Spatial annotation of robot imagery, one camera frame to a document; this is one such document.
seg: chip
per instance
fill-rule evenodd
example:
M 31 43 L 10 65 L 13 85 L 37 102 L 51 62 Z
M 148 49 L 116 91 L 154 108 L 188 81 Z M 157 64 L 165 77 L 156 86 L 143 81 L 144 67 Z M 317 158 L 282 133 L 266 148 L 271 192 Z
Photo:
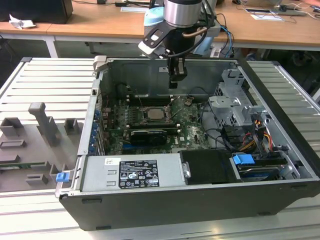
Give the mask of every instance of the chip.
M 165 112 L 161 108 L 150 108 L 147 114 L 151 120 L 161 120 L 165 117 Z

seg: wooden desk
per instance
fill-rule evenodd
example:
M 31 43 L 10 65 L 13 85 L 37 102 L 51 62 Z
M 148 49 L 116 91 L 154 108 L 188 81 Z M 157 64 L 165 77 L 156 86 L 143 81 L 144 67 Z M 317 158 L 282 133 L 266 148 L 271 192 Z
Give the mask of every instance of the wooden desk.
M 44 40 L 55 58 L 59 56 L 55 41 L 139 43 L 144 36 L 143 13 L 121 12 L 114 5 L 72 4 L 73 15 L 67 24 L 37 23 L 36 28 L 19 30 L 0 22 L 0 34 L 9 39 Z M 242 6 L 238 8 L 241 10 L 231 0 L 216 7 L 216 13 L 226 17 L 234 47 L 320 51 L 320 21 L 310 16 L 294 16 L 296 24 L 289 16 L 281 16 L 286 21 L 255 20 Z M 218 20 L 224 24 L 221 15 Z M 221 32 L 214 42 L 221 45 L 226 40 L 226 33 Z
M 285 1 L 285 3 L 290 2 L 297 4 L 296 1 Z M 237 44 L 278 45 L 279 49 L 281 49 L 281 46 L 292 46 L 293 49 L 296 46 L 320 47 L 320 31 L 318 31 L 320 20 L 315 20 L 309 15 L 293 16 L 297 23 L 292 23 L 294 20 L 285 15 L 279 16 L 285 21 L 255 20 L 251 13 L 242 9 L 241 5 L 238 8 L 241 10 L 238 10 L 230 0 L 226 0 L 215 10 L 217 14 L 225 15 L 227 27 L 233 33 L 234 41 Z M 311 13 L 312 8 L 302 9 L 302 11 Z M 221 15 L 218 15 L 217 19 L 221 24 L 224 24 Z M 221 41 L 221 37 L 223 38 L 222 34 L 216 40 Z

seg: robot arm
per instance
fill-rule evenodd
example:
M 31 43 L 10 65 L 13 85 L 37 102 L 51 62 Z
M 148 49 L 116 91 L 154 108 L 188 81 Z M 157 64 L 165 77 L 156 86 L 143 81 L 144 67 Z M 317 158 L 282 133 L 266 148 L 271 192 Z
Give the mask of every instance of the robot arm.
M 157 24 L 138 45 L 150 59 L 167 58 L 170 89 L 177 88 L 178 82 L 188 74 L 186 55 L 202 43 L 208 29 L 215 25 L 212 7 L 216 1 L 212 0 L 210 4 L 204 0 L 204 3 L 202 0 L 164 0 L 164 21 Z M 195 44 L 196 36 L 201 34 L 201 39 Z

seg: power supply label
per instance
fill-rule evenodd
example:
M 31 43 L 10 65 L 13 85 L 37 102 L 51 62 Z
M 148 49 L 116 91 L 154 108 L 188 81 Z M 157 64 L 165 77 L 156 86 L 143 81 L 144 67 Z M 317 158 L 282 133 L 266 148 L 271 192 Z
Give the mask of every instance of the power supply label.
M 157 160 L 121 161 L 119 165 L 119 188 L 159 187 Z

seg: black computer case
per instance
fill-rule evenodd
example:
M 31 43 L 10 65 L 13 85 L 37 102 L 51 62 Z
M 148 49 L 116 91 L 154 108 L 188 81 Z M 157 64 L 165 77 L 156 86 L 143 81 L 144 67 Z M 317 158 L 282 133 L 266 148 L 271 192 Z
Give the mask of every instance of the black computer case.
M 1 0 L 0 21 L 9 21 L 11 14 L 35 23 L 65 24 L 72 15 L 72 0 Z

